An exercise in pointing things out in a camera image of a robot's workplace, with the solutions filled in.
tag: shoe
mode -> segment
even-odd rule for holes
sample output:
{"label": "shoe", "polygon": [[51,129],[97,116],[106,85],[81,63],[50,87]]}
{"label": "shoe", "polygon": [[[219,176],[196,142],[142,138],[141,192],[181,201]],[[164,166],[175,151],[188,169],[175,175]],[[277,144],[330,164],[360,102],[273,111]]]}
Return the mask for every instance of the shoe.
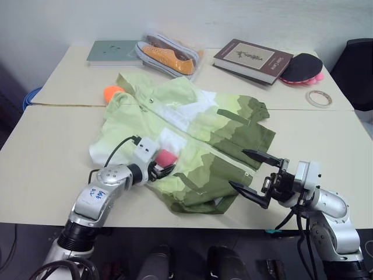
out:
{"label": "shoe", "polygon": [[135,51],[144,63],[175,78],[182,76],[188,78],[195,72],[193,60],[180,60],[174,50],[157,48],[145,42],[138,42]]}
{"label": "shoe", "polygon": [[185,47],[177,41],[167,38],[165,35],[157,32],[147,32],[145,33],[146,41],[152,46],[157,48],[166,48],[173,50],[175,56],[179,60],[193,60],[194,66],[196,66],[200,61],[200,55],[195,50]]}

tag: white table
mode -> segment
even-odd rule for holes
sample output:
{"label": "white table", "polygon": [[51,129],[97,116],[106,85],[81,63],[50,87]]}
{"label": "white table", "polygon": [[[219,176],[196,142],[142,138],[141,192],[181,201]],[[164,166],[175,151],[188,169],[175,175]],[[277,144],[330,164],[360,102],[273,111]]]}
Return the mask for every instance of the white table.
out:
{"label": "white table", "polygon": [[[92,164],[88,146],[103,124],[105,108],[28,107],[0,150],[0,222],[64,225]],[[321,163],[322,188],[343,194],[357,228],[373,227],[373,142],[353,111],[270,110],[262,122],[276,131],[269,153]],[[262,165],[251,187],[260,190],[273,167]],[[176,214],[146,187],[115,203],[106,226],[274,228],[288,213],[238,197],[224,215]],[[291,221],[286,228],[295,229]]]}
{"label": "white table", "polygon": [[[169,81],[171,78],[148,66],[127,68],[89,67],[86,58],[89,47],[70,47],[58,64],[43,89],[33,98],[33,103],[105,106],[103,90],[114,85],[119,72],[138,72],[148,74],[156,83]],[[195,83],[204,90],[220,93],[249,95],[266,103],[268,109],[282,110],[320,110],[310,105],[305,94],[310,90],[321,90],[333,100],[328,110],[352,111],[353,107],[339,90],[329,72],[322,70],[325,78],[313,86],[289,86],[276,81],[273,86],[264,86],[239,78],[212,66],[213,56],[218,49],[207,49],[202,69]]]}

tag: white wall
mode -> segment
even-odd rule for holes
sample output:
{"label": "white wall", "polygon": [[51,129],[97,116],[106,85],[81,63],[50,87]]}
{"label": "white wall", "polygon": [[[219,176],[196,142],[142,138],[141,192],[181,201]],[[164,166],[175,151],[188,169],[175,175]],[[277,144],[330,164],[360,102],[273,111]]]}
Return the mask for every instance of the white wall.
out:
{"label": "white wall", "polygon": [[373,36],[373,0],[0,0],[0,64],[31,90],[68,45],[137,39],[147,26],[205,47],[231,38],[314,49],[331,69],[348,39]]}

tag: black chair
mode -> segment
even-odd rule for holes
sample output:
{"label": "black chair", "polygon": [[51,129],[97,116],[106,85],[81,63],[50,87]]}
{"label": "black chair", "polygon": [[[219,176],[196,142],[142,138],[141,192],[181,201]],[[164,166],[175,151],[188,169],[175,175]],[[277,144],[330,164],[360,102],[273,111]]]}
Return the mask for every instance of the black chair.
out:
{"label": "black chair", "polygon": [[373,38],[349,40],[330,74],[356,110],[373,110]]}

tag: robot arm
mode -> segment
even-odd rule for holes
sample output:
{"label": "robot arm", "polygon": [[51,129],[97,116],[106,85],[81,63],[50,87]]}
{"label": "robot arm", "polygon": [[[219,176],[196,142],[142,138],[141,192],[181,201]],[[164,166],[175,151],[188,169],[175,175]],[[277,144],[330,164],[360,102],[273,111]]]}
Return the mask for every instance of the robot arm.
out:
{"label": "robot arm", "polygon": [[[134,184],[155,181],[172,172],[174,165],[159,169],[155,163],[158,147],[144,137],[137,144],[131,164],[108,166],[97,172],[97,180],[88,184],[76,199],[68,221],[54,240],[44,263],[71,257],[89,258],[101,227],[114,206],[115,200]],[[69,279],[65,269],[59,269],[48,279]]]}
{"label": "robot arm", "polygon": [[243,150],[249,157],[279,168],[266,177],[264,195],[236,182],[230,184],[244,197],[267,209],[271,198],[293,213],[309,219],[310,233],[329,280],[368,279],[360,250],[360,238],[350,221],[349,206],[337,192],[318,185],[319,164],[300,162],[295,175],[287,173],[288,159],[278,159],[255,150]]}

